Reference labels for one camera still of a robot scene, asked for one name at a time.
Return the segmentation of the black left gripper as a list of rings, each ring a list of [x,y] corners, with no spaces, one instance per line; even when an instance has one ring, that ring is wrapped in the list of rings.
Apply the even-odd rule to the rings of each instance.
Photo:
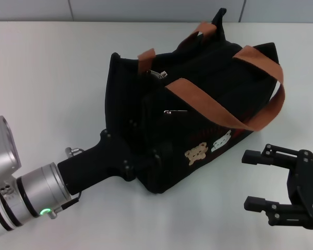
[[[155,117],[121,117],[119,131],[148,132],[155,122]],[[132,154],[123,138],[103,130],[96,146],[58,163],[57,167],[66,189],[75,195],[110,177],[129,182],[136,178],[135,172],[160,169],[173,151],[172,142],[159,143],[135,154],[133,166]]]

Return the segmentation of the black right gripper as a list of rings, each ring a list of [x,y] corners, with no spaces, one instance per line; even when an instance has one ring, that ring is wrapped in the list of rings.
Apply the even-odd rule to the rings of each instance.
[[[270,226],[303,227],[313,230],[312,152],[304,149],[295,151],[267,144],[262,152],[246,150],[242,163],[291,169],[287,180],[287,190],[292,205],[248,196],[244,202],[246,211],[257,213],[264,211]]]

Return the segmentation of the silver main zipper pull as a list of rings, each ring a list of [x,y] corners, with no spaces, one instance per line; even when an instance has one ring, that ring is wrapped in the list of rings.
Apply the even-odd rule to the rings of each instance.
[[[164,79],[164,78],[167,77],[166,71],[156,72],[156,71],[150,70],[150,71],[149,71],[149,74],[150,74],[151,76],[155,77],[156,79]]]

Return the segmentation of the black food bag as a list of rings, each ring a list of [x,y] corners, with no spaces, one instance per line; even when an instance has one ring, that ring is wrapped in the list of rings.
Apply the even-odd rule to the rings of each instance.
[[[221,8],[177,49],[138,59],[111,56],[105,94],[105,119],[133,153],[162,142],[173,143],[173,156],[162,168],[137,175],[156,194],[170,189],[254,131],[266,127],[285,100],[283,70],[274,43],[240,46],[225,38]],[[149,71],[166,71],[156,79]],[[187,110],[166,115],[165,110]],[[120,133],[121,117],[155,117],[148,132]]]

